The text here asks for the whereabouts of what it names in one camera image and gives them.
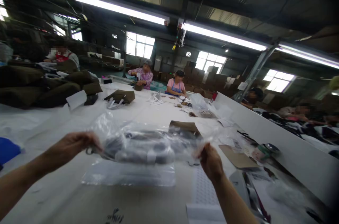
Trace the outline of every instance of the floral shirt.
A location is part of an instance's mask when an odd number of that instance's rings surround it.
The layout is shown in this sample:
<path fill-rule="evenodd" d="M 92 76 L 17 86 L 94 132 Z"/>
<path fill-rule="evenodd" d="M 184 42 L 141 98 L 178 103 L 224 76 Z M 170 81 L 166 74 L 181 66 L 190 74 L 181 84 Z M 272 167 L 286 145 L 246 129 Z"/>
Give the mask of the floral shirt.
<path fill-rule="evenodd" d="M 140 73 L 141 80 L 145 80 L 147 82 L 147 84 L 144 86 L 144 89 L 148 89 L 148 90 L 151 89 L 151 82 L 153 80 L 153 73 L 151 71 L 144 73 L 142 68 L 136 68 L 133 70 L 129 70 L 127 73 L 128 75 L 131 75 L 132 72 Z"/>

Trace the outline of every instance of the ceiling light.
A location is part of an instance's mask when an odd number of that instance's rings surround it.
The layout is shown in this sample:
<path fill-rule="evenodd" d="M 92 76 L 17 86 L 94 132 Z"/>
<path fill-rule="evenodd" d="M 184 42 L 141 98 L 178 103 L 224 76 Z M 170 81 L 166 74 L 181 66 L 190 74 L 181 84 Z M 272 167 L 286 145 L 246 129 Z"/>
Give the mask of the ceiling light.
<path fill-rule="evenodd" d="M 259 51 L 266 50 L 266 48 L 267 48 L 263 45 L 256 44 L 254 42 L 245 41 L 245 40 L 242 40 L 242 39 L 239 39 L 239 38 L 235 38 L 235 37 L 225 35 L 225 34 L 221 34 L 221 33 L 218 33 L 218 32 L 214 32 L 214 31 L 211 31 L 211 30 L 207 30 L 207 29 L 204 29 L 204 28 L 201 28 L 201 27 L 198 27 L 198 26 L 188 24 L 188 23 L 185 23 L 183 25 L 183 29 L 187 30 L 187 31 L 195 32 L 197 34 L 216 38 L 216 39 L 219 39 L 219 40 L 222 40 L 222 41 L 238 44 L 238 45 L 241 45 L 241 46 L 244 46 L 244 47 L 247 47 L 247 48 L 259 50 Z"/>
<path fill-rule="evenodd" d="M 310 61 L 313 61 L 313 62 L 321 63 L 321 64 L 326 65 L 326 66 L 330 66 L 330 67 L 339 69 L 339 63 L 325 59 L 325 58 L 322 58 L 320 56 L 306 55 L 306 54 L 302 54 L 300 52 L 296 52 L 296 51 L 286 49 L 286 48 L 276 48 L 276 50 L 281 51 L 281 52 L 285 52 L 285 53 L 288 53 L 288 54 L 291 54 L 291 55 L 295 55 L 295 56 L 298 56 L 300 58 L 307 59 L 307 60 L 310 60 Z"/>
<path fill-rule="evenodd" d="M 128 9 L 125 7 L 121 7 L 115 4 L 111 4 L 108 2 L 104 2 L 104 1 L 100 1 L 100 0 L 76 0 L 78 2 L 83 2 L 85 4 L 89 4 L 89 5 L 94 5 L 100 8 L 104 8 L 110 11 L 114 11 L 114 12 L 119 12 L 131 17 L 135 17 L 135 18 L 140 18 L 143 20 L 147 20 L 147 21 L 151 21 L 160 25 L 165 25 L 165 19 L 163 18 L 159 18 L 153 15 L 149 15 L 143 12 L 139 12 L 139 11 L 135 11 L 132 9 Z"/>

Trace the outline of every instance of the plastic bag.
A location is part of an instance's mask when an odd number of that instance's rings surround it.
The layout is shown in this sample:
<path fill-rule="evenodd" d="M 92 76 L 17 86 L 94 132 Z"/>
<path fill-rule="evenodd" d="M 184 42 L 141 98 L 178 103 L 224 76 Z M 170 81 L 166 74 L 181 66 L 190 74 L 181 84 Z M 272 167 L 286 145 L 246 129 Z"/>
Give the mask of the plastic bag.
<path fill-rule="evenodd" d="M 167 86 L 165 86 L 162 83 L 152 81 L 151 85 L 150 85 L 150 89 L 151 89 L 151 91 L 165 93 L 165 91 L 167 90 Z"/>
<path fill-rule="evenodd" d="M 97 159 L 81 179 L 82 184 L 124 186 L 174 186 L 174 164 L 135 165 Z"/>
<path fill-rule="evenodd" d="M 159 127 L 147 123 L 118 122 L 114 113 L 100 115 L 90 126 L 104 149 L 104 159 L 121 163 L 168 164 L 175 160 L 187 161 L 202 150 L 212 137 L 203 139 L 179 127 Z"/>
<path fill-rule="evenodd" d="M 204 118 L 215 118 L 216 117 L 214 113 L 211 111 L 212 107 L 205 102 L 204 97 L 202 97 L 201 94 L 196 93 L 196 94 L 190 95 L 190 100 L 191 100 L 194 113 L 197 116 L 204 117 Z"/>

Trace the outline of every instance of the hair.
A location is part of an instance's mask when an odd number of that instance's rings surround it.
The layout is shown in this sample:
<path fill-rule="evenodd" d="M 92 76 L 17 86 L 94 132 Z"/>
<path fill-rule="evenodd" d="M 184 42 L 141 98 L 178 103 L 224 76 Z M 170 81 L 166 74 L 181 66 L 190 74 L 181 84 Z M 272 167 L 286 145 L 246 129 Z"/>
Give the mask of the hair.
<path fill-rule="evenodd" d="M 264 93 L 263 93 L 263 91 L 260 88 L 254 87 L 250 91 L 253 91 L 258 96 L 258 100 L 261 101 L 261 99 L 264 96 Z"/>
<path fill-rule="evenodd" d="M 178 70 L 178 71 L 176 72 L 176 76 L 178 76 L 178 77 L 184 77 L 184 76 L 185 76 L 185 73 L 184 73 L 183 71 L 181 71 L 181 70 Z"/>
<path fill-rule="evenodd" d="M 312 105 L 306 102 L 300 103 L 297 106 L 299 107 L 307 107 L 308 109 L 312 109 Z"/>
<path fill-rule="evenodd" d="M 152 61 L 150 60 L 150 59 L 147 59 L 146 61 L 144 61 L 144 65 L 148 65 L 149 66 L 149 68 L 151 69 L 152 68 Z"/>

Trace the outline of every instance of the worker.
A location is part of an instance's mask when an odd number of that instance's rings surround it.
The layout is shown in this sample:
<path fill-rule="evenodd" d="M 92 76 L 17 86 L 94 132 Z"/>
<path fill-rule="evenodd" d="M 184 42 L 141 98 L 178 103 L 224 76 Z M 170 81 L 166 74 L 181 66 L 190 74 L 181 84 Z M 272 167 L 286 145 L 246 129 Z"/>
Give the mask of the worker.
<path fill-rule="evenodd" d="M 144 65 L 141 68 L 129 70 L 127 73 L 131 76 L 138 76 L 139 80 L 136 82 L 137 85 L 144 85 L 144 89 L 151 89 L 151 82 L 153 80 L 153 73 L 151 72 L 152 61 L 147 59 L 144 61 Z"/>
<path fill-rule="evenodd" d="M 240 104 L 253 110 L 254 104 L 257 101 L 261 101 L 263 95 L 263 91 L 260 88 L 254 87 L 248 91 L 247 95 L 242 99 Z"/>
<path fill-rule="evenodd" d="M 62 167 L 91 145 L 97 146 L 102 151 L 98 137 L 93 132 L 69 133 L 40 156 L 1 177 L 0 221 L 35 182 Z M 254 215 L 227 179 L 216 149 L 209 143 L 206 144 L 200 158 L 201 166 L 214 186 L 226 222 L 257 223 Z"/>
<path fill-rule="evenodd" d="M 77 55 L 68 50 L 64 39 L 58 39 L 49 51 L 46 59 L 44 59 L 44 62 L 64 62 L 67 60 L 72 60 L 76 64 L 78 70 L 80 70 L 80 64 Z"/>
<path fill-rule="evenodd" d="M 277 114 L 281 118 L 286 118 L 293 121 L 304 121 L 307 122 L 307 115 L 310 114 L 312 106 L 308 103 L 300 103 L 296 107 L 283 107 L 279 109 Z"/>
<path fill-rule="evenodd" d="M 165 93 L 174 96 L 185 96 L 187 97 L 185 85 L 183 82 L 183 78 L 185 73 L 183 71 L 177 71 L 175 78 L 171 78 L 167 83 L 167 91 Z"/>

